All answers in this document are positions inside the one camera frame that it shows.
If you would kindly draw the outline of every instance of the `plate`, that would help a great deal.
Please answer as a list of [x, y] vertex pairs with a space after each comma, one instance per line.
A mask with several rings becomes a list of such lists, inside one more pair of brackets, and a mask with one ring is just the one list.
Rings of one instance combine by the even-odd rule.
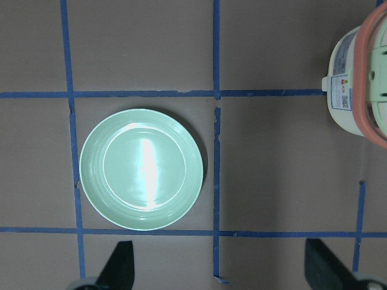
[[83, 145], [80, 180], [93, 207], [132, 230], [156, 230], [184, 216], [203, 182], [190, 133], [161, 112], [130, 109], [99, 123]]

